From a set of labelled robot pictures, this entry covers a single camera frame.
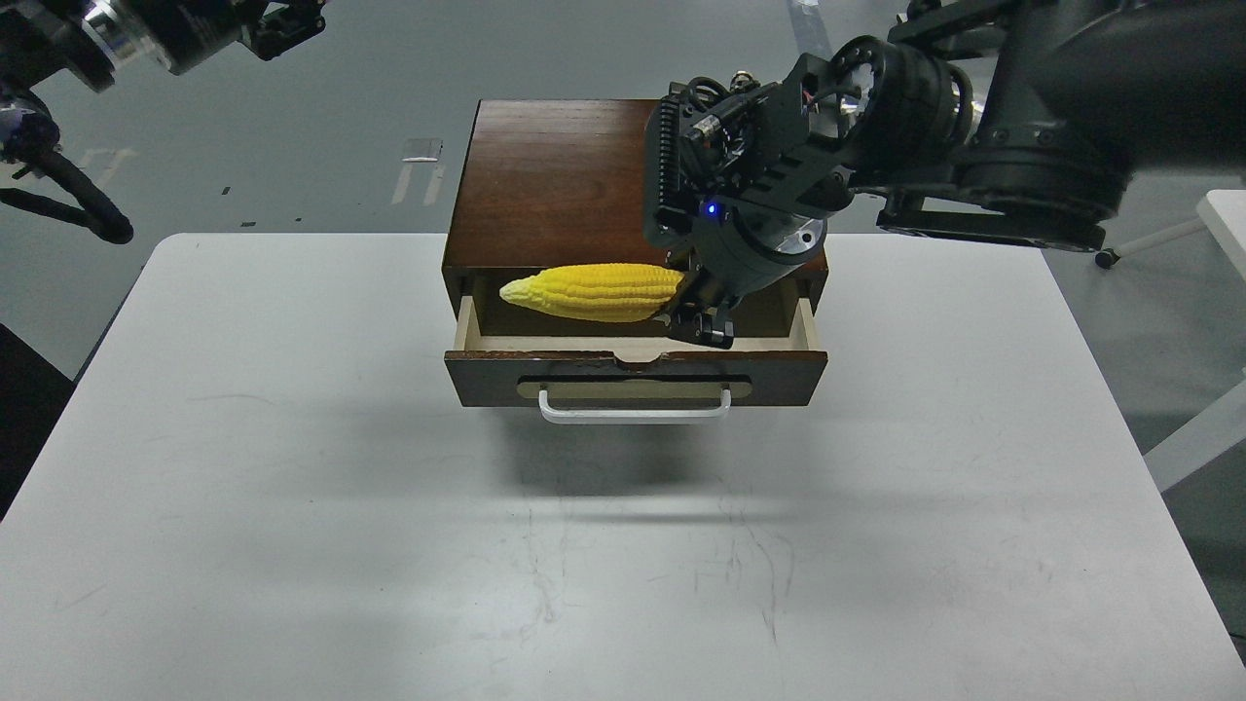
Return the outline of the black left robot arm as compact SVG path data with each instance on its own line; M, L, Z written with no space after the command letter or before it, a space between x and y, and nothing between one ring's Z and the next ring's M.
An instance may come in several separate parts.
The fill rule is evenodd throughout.
M32 176L71 197L60 203L17 186L2 204L126 244L130 219L64 154L62 132L35 88L61 72L93 92L145 55L181 76L238 44L277 59L326 26L323 1L5 1L1 5L2 177Z

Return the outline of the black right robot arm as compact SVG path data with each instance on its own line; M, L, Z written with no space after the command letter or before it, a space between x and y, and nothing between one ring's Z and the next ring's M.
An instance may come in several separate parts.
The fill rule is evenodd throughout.
M1241 1L912 1L887 36L761 83L672 83L645 125L642 234L682 273L669 337L731 347L733 310L877 227L1096 252L1140 171L1244 172Z

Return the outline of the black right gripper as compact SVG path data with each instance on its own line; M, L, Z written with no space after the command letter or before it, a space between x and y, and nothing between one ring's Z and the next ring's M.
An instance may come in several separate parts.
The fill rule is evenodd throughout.
M730 350L748 294L819 256L816 223L851 197L839 173L844 76L804 54L779 83L673 81L644 132L642 235L685 258L677 293L650 316L667 337Z

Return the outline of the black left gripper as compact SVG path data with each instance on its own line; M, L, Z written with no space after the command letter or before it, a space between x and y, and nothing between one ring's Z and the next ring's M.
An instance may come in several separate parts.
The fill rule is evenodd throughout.
M108 76L152 55L182 75L243 40L259 59L277 59L326 27L328 1L88 1L82 12L82 73Z

